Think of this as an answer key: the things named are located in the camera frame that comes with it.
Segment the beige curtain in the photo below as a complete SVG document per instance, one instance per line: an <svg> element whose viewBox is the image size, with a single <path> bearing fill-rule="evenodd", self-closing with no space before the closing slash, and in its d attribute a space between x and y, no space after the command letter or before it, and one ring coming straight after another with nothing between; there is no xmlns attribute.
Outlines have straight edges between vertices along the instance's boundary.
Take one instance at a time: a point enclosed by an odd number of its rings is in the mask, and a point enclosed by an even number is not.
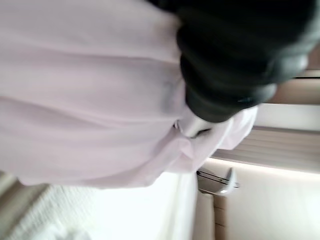
<svg viewBox="0 0 320 240"><path fill-rule="evenodd" d="M235 149L217 150L212 157L320 173L320 132L255 127Z"/></svg>

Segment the wall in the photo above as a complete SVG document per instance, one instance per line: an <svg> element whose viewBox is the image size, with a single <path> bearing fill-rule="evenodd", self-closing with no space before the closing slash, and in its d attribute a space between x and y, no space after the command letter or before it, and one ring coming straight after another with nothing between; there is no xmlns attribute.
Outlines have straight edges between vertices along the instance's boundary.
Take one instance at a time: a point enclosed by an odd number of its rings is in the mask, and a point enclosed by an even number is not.
<svg viewBox="0 0 320 240"><path fill-rule="evenodd" d="M255 125L320 131L320 105L261 104Z"/></svg>
<svg viewBox="0 0 320 240"><path fill-rule="evenodd" d="M208 159L224 176L236 169L240 188L227 197L229 240L319 240L320 175Z"/></svg>

